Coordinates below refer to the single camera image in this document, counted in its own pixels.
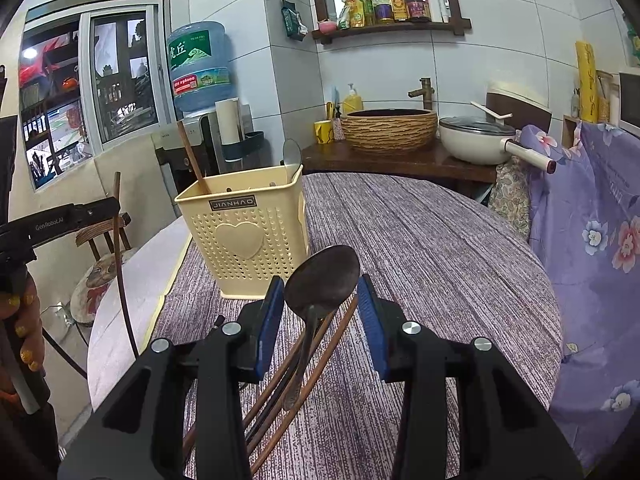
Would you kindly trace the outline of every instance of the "person's hand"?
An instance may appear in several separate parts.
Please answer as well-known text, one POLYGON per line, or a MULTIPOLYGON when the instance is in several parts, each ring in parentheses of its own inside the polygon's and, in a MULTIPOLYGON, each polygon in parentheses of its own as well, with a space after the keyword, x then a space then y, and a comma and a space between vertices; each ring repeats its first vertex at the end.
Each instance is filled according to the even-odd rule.
MULTIPOLYGON (((40 320, 40 299, 31 275, 27 277, 27 287, 23 297, 0 293, 0 320, 7 319, 18 312, 15 333, 23 339, 20 357, 29 365, 32 372, 42 368, 44 361, 44 339, 42 337, 42 321, 40 320)), ((0 365, 0 391, 13 393, 14 387, 8 373, 0 365)))

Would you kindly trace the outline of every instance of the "woven basin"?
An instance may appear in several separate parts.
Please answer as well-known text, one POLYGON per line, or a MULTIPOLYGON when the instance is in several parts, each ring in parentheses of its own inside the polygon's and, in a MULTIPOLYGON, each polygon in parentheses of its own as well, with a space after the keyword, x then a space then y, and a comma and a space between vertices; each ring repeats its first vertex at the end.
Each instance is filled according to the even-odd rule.
POLYGON ((364 152, 410 152, 431 144, 438 115, 429 110, 364 110, 342 116, 344 138, 364 152))

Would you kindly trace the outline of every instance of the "blue gripper pad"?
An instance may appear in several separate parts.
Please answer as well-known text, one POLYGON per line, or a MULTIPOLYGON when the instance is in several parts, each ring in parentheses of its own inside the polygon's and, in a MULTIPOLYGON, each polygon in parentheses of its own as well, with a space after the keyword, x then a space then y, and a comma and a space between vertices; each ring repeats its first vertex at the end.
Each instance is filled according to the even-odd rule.
POLYGON ((380 321, 380 300, 368 274, 358 280, 358 313, 367 336, 373 367, 385 381, 388 378, 387 338, 380 321))
POLYGON ((262 301, 261 310, 267 308, 267 314, 264 317, 257 345, 257 361, 255 372, 258 378, 262 380, 264 374, 271 366, 271 358, 273 357, 273 348, 276 344, 276 336, 280 327, 280 319, 284 309, 284 282, 279 276, 274 276, 267 290, 267 295, 262 301))

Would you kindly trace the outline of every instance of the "microwave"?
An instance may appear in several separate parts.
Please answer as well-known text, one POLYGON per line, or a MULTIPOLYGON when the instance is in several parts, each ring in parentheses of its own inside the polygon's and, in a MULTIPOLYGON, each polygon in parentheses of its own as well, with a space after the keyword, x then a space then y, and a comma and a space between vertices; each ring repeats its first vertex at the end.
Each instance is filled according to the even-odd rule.
POLYGON ((640 137, 640 68, 623 68, 614 82, 620 86, 620 106, 612 108, 610 122, 640 137))

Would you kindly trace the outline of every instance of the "pink bowl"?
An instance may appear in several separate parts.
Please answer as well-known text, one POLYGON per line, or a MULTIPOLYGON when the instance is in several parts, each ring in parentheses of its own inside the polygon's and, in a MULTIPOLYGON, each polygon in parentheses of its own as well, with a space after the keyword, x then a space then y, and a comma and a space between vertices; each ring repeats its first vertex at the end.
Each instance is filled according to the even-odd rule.
POLYGON ((334 30, 338 29, 338 25, 335 22, 320 22, 318 23, 318 29, 320 29, 320 32, 322 32, 323 34, 328 34, 329 32, 333 32, 334 30))

